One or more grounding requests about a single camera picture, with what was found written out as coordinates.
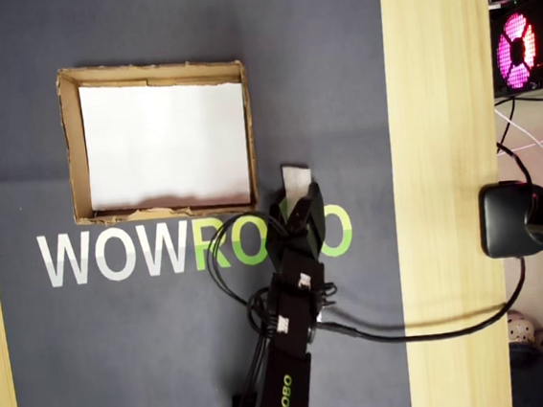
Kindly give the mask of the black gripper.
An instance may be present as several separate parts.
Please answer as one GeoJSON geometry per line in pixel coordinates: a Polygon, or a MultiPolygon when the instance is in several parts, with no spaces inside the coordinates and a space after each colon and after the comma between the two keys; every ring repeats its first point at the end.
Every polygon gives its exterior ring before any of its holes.
{"type": "Polygon", "coordinates": [[[276,191],[271,202],[273,225],[278,233],[266,238],[266,249],[274,269],[298,291],[310,292],[316,305],[326,305],[324,265],[319,256],[325,242],[322,193],[311,182],[290,212],[285,189],[276,191]]]}

